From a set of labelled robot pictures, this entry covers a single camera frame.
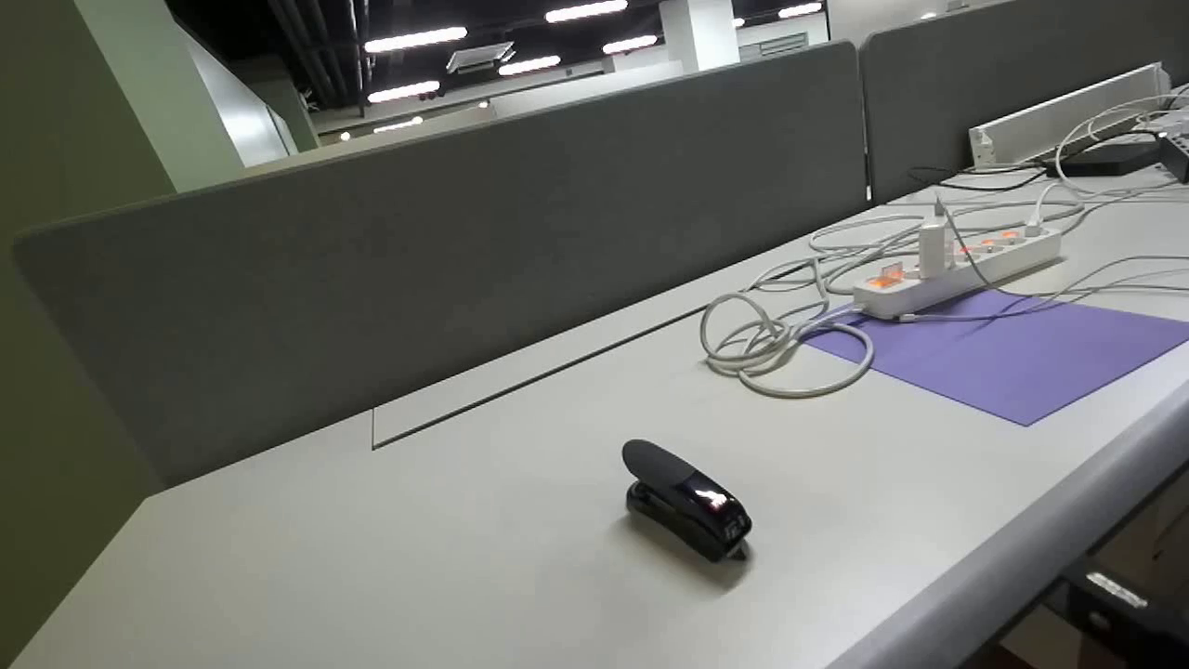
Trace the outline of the white power strip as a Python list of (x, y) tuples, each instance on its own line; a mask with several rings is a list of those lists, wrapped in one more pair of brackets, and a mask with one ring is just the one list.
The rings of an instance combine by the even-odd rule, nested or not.
[(1031, 276), (1060, 255), (1061, 239), (1057, 230), (1008, 228), (960, 246), (936, 270), (925, 270), (923, 261), (893, 261), (861, 278), (852, 296), (861, 317), (899, 319), (965, 296), (980, 286)]

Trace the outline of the black stapler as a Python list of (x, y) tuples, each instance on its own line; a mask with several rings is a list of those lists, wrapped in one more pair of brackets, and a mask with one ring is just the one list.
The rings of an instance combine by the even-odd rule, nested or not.
[(659, 441), (629, 437), (619, 462), (634, 477), (623, 492), (623, 505), (671, 532), (705, 561), (731, 557), (752, 534), (747, 505)]

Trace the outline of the white charger adapter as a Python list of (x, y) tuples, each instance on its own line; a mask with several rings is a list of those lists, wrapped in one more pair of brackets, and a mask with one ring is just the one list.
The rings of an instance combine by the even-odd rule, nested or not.
[(944, 199), (933, 199), (933, 212), (917, 228), (917, 266), (925, 278), (936, 278), (952, 266), (952, 217)]

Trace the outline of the grey desk divider panel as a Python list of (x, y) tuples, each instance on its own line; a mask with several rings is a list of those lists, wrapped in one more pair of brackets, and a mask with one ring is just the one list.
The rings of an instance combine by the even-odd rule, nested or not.
[(861, 207), (852, 43), (30, 230), (14, 266), (160, 484)]

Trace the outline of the purple paper mat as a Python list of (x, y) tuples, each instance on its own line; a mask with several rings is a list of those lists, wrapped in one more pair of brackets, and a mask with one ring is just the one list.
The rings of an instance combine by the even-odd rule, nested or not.
[(842, 317), (874, 371), (983, 417), (1034, 427), (1189, 340), (1185, 319), (980, 291), (923, 319)]

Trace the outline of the black device on desk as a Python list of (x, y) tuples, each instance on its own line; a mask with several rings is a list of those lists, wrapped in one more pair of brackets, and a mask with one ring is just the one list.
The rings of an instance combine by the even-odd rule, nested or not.
[(1109, 142), (1086, 152), (1075, 152), (1061, 161), (1068, 174), (1128, 174), (1158, 161), (1158, 142), (1140, 136), (1140, 142)]

